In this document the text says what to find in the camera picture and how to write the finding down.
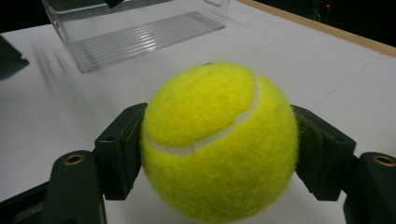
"plastic bin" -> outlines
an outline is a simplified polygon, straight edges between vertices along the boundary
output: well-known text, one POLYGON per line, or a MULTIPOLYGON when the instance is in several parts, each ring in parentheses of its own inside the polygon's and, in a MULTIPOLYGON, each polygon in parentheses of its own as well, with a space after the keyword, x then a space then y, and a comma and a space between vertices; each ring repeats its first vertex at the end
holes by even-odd
POLYGON ((229 0, 42 0, 82 73, 225 27, 229 0))

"dark background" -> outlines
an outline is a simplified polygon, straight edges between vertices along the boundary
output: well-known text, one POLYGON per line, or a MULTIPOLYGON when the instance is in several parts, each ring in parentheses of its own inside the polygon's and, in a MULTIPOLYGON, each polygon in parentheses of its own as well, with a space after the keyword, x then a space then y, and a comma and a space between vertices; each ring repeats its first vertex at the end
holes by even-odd
MULTIPOLYGON (((396 47, 396 0, 256 0, 396 47)), ((0 33, 50 24, 40 0, 7 1, 0 33)))

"fuzzy felt surface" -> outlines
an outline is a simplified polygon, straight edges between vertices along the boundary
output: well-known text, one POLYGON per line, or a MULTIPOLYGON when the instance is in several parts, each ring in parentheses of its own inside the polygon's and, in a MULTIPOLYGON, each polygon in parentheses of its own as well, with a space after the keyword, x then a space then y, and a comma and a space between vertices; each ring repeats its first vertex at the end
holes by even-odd
POLYGON ((141 153, 163 200, 193 219, 226 223, 259 213, 287 187, 297 122, 267 77, 235 63, 197 65, 148 104, 141 153))

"tennis ball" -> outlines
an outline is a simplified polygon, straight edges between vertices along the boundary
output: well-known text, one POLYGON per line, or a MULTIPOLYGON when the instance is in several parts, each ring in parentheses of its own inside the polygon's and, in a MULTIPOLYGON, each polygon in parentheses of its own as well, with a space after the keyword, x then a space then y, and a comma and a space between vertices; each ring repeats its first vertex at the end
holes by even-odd
POLYGON ((164 201, 196 220, 231 222, 259 213, 287 187, 297 123, 267 77, 236 63, 196 65, 150 100, 141 154, 164 201))

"white table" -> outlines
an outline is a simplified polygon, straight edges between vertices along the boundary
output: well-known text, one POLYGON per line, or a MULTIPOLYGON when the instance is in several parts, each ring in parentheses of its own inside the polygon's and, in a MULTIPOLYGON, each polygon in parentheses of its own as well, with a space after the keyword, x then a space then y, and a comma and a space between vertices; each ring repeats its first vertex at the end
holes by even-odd
MULTIPOLYGON (((44 183, 53 162, 93 141, 126 107, 148 102, 172 75, 231 61, 267 75, 294 105, 353 138, 355 155, 396 156, 396 58, 231 1, 223 30, 91 74, 71 63, 52 26, 3 34, 30 65, 0 81, 0 201, 44 183)), ((342 205, 317 202, 295 175, 272 206, 240 223, 345 223, 342 205)), ((195 223, 163 203, 143 169, 108 223, 195 223)))

